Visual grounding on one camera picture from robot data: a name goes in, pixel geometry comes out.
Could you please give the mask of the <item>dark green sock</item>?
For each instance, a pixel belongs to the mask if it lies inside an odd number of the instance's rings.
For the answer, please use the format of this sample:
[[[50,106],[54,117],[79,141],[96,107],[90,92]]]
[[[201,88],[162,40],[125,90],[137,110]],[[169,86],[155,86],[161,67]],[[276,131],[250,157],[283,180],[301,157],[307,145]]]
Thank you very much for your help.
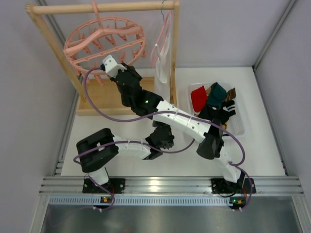
[[[218,83],[214,83],[211,86],[211,91],[208,95],[207,104],[216,108],[220,108],[222,106],[222,102],[226,99],[226,97],[226,90]]]

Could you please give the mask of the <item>brown striped green sock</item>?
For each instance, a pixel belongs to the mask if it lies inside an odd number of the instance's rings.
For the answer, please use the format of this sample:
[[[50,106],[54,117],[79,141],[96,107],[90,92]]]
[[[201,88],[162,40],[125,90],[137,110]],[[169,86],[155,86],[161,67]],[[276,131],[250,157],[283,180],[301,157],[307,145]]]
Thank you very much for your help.
[[[209,96],[211,93],[211,86],[206,89],[206,94]],[[224,101],[233,100],[236,97],[236,88],[232,88],[227,92],[227,97]]]

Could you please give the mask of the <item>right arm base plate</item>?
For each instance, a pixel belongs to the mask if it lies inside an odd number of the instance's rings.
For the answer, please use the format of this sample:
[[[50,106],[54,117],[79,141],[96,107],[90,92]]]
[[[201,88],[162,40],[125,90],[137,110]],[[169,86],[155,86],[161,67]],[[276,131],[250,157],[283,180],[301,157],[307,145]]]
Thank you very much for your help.
[[[219,194],[225,197],[232,194],[255,194],[257,191],[254,180],[250,180],[251,181],[249,181],[247,178],[243,178],[237,183],[232,183],[226,181],[223,178],[213,178],[211,179],[212,193]]]

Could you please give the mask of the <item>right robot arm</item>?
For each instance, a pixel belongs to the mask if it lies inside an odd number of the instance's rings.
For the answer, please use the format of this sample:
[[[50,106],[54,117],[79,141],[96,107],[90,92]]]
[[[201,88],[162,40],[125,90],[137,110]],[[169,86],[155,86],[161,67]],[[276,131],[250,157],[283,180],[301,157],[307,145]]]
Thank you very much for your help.
[[[156,93],[143,89],[140,85],[142,77],[133,66],[118,64],[112,58],[103,66],[110,80],[116,84],[122,104],[138,116],[136,120],[153,120],[155,130],[146,138],[149,145],[157,150],[171,148],[174,139],[172,128],[177,128],[198,142],[196,152],[199,156],[215,161],[226,184],[225,188],[218,187],[218,191],[236,193],[243,189],[246,173],[227,156],[219,120],[194,117]]]

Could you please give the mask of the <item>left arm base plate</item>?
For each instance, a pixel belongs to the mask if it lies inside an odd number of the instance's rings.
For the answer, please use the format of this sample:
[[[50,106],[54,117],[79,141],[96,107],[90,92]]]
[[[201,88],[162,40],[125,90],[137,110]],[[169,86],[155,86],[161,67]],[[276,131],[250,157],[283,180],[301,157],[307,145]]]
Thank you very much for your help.
[[[103,184],[102,187],[107,189],[112,194],[122,194],[125,189],[125,179],[112,178],[108,183]],[[106,193],[100,187],[96,186],[91,179],[84,179],[82,193],[85,194],[101,194]]]

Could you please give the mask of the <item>red sock with trim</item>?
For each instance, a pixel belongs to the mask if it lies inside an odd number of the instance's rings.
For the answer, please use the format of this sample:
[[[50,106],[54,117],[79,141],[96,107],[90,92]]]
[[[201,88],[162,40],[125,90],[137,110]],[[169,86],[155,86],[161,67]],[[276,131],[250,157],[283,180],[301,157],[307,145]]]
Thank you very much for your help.
[[[204,86],[201,86],[193,90],[190,94],[192,107],[195,113],[200,112],[208,100],[206,90]]]

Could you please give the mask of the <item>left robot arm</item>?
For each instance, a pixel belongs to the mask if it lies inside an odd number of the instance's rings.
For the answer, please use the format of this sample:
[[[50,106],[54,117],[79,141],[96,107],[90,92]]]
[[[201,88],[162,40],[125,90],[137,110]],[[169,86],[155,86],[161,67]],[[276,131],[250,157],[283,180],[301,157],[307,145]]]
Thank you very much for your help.
[[[79,163],[96,186],[107,187],[109,175],[105,165],[116,156],[153,160],[174,145],[174,136],[169,125],[157,123],[155,130],[145,139],[134,141],[119,137],[109,128],[101,129],[76,144]]]

